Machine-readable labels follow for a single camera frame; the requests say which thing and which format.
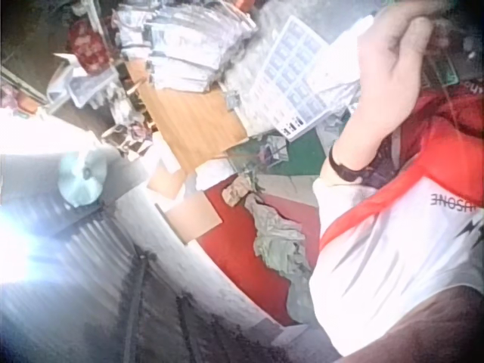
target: crumpled paper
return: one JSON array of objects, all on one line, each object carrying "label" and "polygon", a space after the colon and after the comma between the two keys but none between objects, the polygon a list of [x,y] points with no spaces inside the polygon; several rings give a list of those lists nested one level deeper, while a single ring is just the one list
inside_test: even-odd
[{"label": "crumpled paper", "polygon": [[239,175],[226,189],[222,191],[222,198],[229,206],[235,206],[239,201],[253,190],[248,175]]}]

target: green mat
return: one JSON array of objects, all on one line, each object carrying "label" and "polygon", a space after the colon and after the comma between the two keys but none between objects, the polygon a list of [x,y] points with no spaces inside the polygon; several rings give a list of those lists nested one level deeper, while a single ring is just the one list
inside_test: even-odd
[{"label": "green mat", "polygon": [[[277,132],[269,135],[280,135]],[[257,154],[261,146],[265,144],[265,137],[261,141],[251,139],[245,144],[230,149],[227,153],[234,168],[238,172],[253,168],[256,164],[261,165]],[[283,161],[268,169],[258,168],[262,174],[269,175],[319,175],[323,165],[323,147],[319,141],[318,134],[313,129],[291,143],[287,143],[289,161]]]}]

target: cardboard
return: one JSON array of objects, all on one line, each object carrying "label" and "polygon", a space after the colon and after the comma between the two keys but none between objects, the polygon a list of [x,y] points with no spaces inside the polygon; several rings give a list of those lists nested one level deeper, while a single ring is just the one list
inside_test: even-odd
[{"label": "cardboard", "polygon": [[184,244],[196,240],[222,223],[219,214],[201,191],[164,213],[166,221]]},{"label": "cardboard", "polygon": [[187,179],[187,173],[180,169],[177,172],[170,174],[163,163],[159,163],[156,171],[151,176],[148,182],[148,189],[160,193],[165,198],[174,200],[178,195],[180,189],[182,189],[185,180]]}]

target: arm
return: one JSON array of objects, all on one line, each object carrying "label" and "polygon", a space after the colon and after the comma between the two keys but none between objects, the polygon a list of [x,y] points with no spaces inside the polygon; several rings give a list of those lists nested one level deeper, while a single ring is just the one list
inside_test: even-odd
[{"label": "arm", "polygon": [[[433,32],[433,23],[424,16],[445,6],[443,1],[400,2],[382,11],[358,40],[361,99],[334,145],[337,164],[364,169],[375,158],[382,140],[410,115]],[[350,184],[336,174],[328,160],[321,178],[327,186]]]}]

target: cd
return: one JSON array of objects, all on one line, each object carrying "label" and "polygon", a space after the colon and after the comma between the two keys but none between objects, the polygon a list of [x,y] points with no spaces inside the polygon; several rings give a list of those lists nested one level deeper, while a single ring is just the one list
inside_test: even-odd
[{"label": "cd", "polygon": [[60,194],[74,207],[94,203],[103,191],[107,161],[100,150],[67,154],[59,165]]}]

